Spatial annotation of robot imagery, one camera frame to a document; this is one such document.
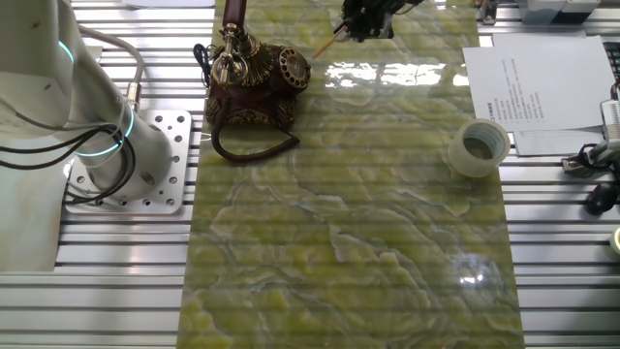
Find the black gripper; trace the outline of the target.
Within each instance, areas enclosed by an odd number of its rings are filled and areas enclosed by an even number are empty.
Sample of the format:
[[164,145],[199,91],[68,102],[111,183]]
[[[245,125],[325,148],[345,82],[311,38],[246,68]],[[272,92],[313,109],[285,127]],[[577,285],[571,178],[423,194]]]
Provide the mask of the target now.
[[402,8],[400,0],[345,0],[342,4],[339,42],[391,39],[392,17]]

